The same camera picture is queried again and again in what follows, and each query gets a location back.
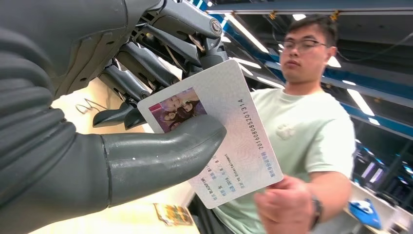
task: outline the blue object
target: blue object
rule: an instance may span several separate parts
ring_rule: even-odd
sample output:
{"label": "blue object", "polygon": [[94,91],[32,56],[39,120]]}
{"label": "blue object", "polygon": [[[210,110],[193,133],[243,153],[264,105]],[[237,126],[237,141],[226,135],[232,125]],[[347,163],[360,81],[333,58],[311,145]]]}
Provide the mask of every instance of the blue object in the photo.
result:
{"label": "blue object", "polygon": [[379,230],[382,229],[380,217],[374,209],[371,200],[366,198],[364,201],[351,201],[349,202],[349,211],[360,223]]}

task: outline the id card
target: id card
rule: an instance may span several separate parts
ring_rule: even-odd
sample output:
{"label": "id card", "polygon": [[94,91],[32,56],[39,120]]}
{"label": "id card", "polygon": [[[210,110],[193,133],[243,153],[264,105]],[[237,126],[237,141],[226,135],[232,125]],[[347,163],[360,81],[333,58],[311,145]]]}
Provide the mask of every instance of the id card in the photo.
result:
{"label": "id card", "polygon": [[189,180],[209,209],[282,180],[282,172],[242,70],[232,59],[138,103],[155,133],[173,131],[196,115],[211,115],[227,134],[200,174]]}

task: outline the watch strap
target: watch strap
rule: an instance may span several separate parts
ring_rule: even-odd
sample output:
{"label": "watch strap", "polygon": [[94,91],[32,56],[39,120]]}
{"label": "watch strap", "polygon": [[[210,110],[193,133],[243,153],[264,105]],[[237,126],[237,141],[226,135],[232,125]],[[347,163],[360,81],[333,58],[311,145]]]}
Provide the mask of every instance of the watch strap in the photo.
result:
{"label": "watch strap", "polygon": [[314,206],[314,220],[313,224],[311,225],[311,230],[313,230],[317,226],[322,214],[322,204],[320,200],[315,195],[312,195],[312,201]]}

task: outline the man's arm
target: man's arm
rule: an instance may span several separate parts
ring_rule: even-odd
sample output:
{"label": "man's arm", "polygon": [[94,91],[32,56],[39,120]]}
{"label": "man's arm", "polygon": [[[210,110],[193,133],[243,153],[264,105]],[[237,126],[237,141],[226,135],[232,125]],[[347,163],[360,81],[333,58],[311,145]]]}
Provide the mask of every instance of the man's arm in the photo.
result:
{"label": "man's arm", "polygon": [[279,183],[255,194],[255,202],[267,234],[306,234],[314,220],[312,195],[323,206],[320,221],[336,216],[351,193],[355,137],[349,118],[326,123],[315,134],[305,159],[308,183],[284,175]]}
{"label": "man's arm", "polygon": [[351,195],[350,180],[338,172],[313,172],[307,187],[322,203],[323,211],[319,222],[325,222],[338,215]]}
{"label": "man's arm", "polygon": [[349,118],[326,123],[315,136],[306,157],[309,191],[323,205],[320,221],[327,221],[342,211],[351,195],[355,134]]}

